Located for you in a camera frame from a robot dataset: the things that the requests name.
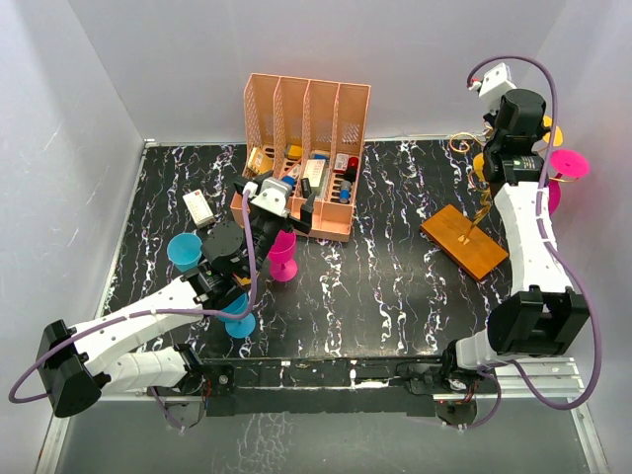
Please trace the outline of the magenta wine glass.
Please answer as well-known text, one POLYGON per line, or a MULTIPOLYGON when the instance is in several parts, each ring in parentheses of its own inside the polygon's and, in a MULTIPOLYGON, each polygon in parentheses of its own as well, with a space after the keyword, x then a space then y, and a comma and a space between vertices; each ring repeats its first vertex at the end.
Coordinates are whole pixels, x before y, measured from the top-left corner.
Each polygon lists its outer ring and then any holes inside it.
POLYGON ((574 183, 584 178, 591 171, 591 165, 579 152, 569 149, 557 149, 551 154, 550 167, 555 172, 555 175, 550 177, 548 182, 548 210, 549 214, 552 215, 561 202, 561 184, 574 183))
POLYGON ((288 282, 297 275, 298 267, 294 261, 295 248, 295 233, 280 231, 268 253, 268 259, 271 262, 270 274, 274 280, 288 282))

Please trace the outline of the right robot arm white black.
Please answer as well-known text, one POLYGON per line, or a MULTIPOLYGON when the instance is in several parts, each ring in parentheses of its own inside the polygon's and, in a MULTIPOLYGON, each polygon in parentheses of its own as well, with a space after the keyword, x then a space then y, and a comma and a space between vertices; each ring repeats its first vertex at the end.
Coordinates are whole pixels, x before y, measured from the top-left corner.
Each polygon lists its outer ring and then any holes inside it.
POLYGON ((545 207, 546 162, 533 149, 549 129, 545 109, 539 94, 510 89, 493 116, 483 175, 505 228, 513 287, 484 330, 444 351, 439 376, 454 392, 465 390, 485 366, 563 355, 591 316, 579 283, 557 254, 545 207))

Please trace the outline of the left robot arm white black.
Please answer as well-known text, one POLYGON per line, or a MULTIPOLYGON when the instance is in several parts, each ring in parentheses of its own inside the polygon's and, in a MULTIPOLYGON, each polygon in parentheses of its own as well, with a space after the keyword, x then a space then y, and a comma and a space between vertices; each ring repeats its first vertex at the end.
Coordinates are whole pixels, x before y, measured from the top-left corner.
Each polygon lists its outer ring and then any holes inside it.
POLYGON ((258 272, 281 232, 309 233, 314 196, 294 217, 287 207, 291 186, 271 174, 234 182, 243 221, 216 224, 197 246, 193 265, 163 288, 123 309, 75 326, 47 325, 35 369, 43 399, 57 418, 77 415, 104 394, 136 388, 198 391, 203 369, 188 348, 139 352, 138 347, 178 327, 216 318, 249 329, 258 272))

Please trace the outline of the wooden rack base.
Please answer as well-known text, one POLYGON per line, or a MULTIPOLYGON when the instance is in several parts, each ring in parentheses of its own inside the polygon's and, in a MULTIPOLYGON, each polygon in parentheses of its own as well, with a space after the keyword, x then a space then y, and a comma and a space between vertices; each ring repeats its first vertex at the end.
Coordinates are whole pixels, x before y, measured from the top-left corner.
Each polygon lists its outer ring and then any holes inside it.
POLYGON ((421 231, 476 281, 509 257, 503 247, 451 204, 424 221, 421 231))

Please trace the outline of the yellow spiral notebook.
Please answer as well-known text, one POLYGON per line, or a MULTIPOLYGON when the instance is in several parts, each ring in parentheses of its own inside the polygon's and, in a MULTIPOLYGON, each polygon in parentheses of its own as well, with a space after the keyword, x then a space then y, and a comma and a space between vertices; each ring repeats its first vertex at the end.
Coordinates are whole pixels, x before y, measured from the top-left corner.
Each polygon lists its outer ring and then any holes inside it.
POLYGON ((251 150, 247 161, 247 168, 256 176, 264 175, 274 169, 274 153, 269 153, 260 147, 251 150))

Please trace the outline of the blue grey stamp left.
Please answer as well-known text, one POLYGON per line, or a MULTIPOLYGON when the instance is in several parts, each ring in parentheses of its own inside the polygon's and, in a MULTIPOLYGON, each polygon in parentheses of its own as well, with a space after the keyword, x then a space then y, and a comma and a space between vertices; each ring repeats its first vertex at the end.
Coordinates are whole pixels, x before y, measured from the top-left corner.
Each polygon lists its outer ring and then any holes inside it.
POLYGON ((293 177, 291 177, 291 176, 287 175, 287 176, 283 176, 283 177, 281 178, 281 180, 282 180, 283 182, 287 183, 289 186, 291 186, 291 188, 292 188, 293 190, 295 189, 295 187, 296 187, 296 180, 295 180, 293 177))

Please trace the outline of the blue grey stamp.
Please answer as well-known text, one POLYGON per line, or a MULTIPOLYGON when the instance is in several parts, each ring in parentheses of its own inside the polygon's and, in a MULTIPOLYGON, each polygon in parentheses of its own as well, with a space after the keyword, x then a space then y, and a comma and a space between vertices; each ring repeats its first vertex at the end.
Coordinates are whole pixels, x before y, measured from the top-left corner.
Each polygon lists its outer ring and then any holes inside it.
POLYGON ((282 180, 283 182, 287 183, 289 186, 291 186, 291 188, 292 188, 293 190, 295 189, 295 187, 296 187, 296 180, 295 180, 293 177, 291 177, 291 176, 287 175, 287 176, 283 176, 283 177, 281 178, 281 180, 282 180))
POLYGON ((340 183, 339 201, 342 204, 348 204, 351 201, 353 183, 347 180, 342 180, 340 183))

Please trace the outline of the black marker block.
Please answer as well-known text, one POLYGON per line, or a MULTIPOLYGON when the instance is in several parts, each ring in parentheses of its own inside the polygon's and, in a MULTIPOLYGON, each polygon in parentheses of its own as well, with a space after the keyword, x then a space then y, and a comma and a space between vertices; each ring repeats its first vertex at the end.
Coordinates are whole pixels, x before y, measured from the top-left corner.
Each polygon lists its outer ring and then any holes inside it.
POLYGON ((301 194, 304 198, 310 198, 312 195, 312 187, 308 178, 302 178, 300 180, 301 194))

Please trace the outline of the yellow grey eraser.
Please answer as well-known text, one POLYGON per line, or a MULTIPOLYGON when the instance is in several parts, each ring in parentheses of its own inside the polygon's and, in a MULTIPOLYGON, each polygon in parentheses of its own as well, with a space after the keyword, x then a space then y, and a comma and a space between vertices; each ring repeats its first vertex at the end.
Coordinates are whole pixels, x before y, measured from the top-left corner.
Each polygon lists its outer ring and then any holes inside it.
POLYGON ((285 157, 291 161, 297 161, 302 158, 302 147, 300 145, 288 144, 285 148, 285 157))

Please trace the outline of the blue grey stamp right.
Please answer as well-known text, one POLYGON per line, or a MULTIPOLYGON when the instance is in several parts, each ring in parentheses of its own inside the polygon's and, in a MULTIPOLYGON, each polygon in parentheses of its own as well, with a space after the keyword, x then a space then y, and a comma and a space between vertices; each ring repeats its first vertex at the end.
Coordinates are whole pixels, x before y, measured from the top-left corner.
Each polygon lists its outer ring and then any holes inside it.
POLYGON ((339 201, 342 204, 348 204, 351 201, 353 183, 347 180, 342 180, 340 183, 339 201))

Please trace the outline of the white paper box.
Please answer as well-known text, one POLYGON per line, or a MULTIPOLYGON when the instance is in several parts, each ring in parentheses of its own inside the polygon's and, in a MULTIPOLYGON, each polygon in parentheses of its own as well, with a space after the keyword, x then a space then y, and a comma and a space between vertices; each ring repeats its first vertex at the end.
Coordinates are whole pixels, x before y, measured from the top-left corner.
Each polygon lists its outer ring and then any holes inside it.
POLYGON ((308 159, 302 174, 303 179, 307 179, 312 193, 319 195, 325 185, 328 175, 327 159, 308 159))

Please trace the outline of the peach plastic file organizer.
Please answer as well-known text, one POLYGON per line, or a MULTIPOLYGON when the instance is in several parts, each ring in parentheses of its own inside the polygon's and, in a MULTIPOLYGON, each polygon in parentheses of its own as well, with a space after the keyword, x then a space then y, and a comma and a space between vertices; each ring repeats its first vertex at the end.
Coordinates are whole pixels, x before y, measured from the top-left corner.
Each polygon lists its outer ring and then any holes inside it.
POLYGON ((327 159, 328 175, 319 195, 316 193, 310 235, 314 238, 347 242, 356 213, 356 194, 369 110, 371 87, 365 84, 253 73, 244 89, 246 127, 246 165, 242 175, 255 177, 248 168, 251 150, 260 147, 274 153, 273 176, 281 179, 296 162, 302 165, 300 178, 287 201, 294 217, 306 198, 300 180, 308 159, 327 159), (302 147, 297 161, 285 157, 288 144, 302 147), (335 173, 337 153, 359 159, 352 197, 348 204, 339 201, 344 173, 335 173))

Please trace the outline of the white red card box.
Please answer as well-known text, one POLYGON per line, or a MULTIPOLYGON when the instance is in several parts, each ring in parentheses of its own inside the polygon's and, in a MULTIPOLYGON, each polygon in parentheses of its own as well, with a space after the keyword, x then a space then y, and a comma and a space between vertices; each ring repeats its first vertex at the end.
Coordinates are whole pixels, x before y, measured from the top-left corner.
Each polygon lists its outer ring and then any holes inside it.
POLYGON ((189 192, 183 196, 183 200, 197 229, 215 222, 214 213, 201 190, 189 192))

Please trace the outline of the red white small box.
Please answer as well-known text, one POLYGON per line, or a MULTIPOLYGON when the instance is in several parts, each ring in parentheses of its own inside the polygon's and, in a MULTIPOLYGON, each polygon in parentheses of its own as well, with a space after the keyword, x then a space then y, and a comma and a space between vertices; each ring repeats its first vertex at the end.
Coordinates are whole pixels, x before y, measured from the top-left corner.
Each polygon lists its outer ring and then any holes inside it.
POLYGON ((333 171, 335 173, 344 173, 349 166, 349 160, 349 154, 337 153, 333 164, 333 171))

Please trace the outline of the black front base bar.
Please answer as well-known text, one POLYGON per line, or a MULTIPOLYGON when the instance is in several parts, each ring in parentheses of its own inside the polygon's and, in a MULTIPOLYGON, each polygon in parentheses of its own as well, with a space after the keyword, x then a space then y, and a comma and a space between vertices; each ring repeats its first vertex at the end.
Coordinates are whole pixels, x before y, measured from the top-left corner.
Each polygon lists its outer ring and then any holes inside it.
POLYGON ((215 358, 197 368, 210 386, 206 414, 435 413, 445 391, 436 356, 215 358))

